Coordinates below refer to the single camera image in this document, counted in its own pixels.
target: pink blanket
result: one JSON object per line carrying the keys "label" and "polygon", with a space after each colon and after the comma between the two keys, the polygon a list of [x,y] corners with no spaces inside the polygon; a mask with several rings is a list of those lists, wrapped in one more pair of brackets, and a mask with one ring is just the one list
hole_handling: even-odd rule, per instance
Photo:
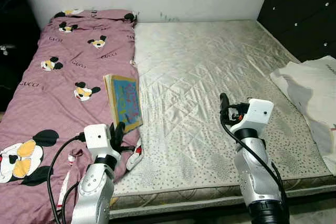
{"label": "pink blanket", "polygon": [[[0,222],[53,220],[46,175],[56,151],[90,124],[110,125],[104,74],[139,79],[134,56],[134,16],[127,10],[66,11],[43,30],[38,50],[0,123]],[[136,146],[138,130],[123,146]],[[122,153],[115,180],[132,152]],[[74,141],[58,157],[51,177],[56,204],[62,185],[79,181],[92,162]],[[71,216],[75,192],[67,200]]]}

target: book cover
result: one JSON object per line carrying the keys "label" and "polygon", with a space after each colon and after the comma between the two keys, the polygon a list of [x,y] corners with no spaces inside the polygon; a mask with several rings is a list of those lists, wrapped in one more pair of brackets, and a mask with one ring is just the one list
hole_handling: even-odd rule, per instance
{"label": "book cover", "polygon": [[139,89],[135,79],[107,74],[104,82],[110,103],[114,127],[125,123],[125,133],[143,124]]}

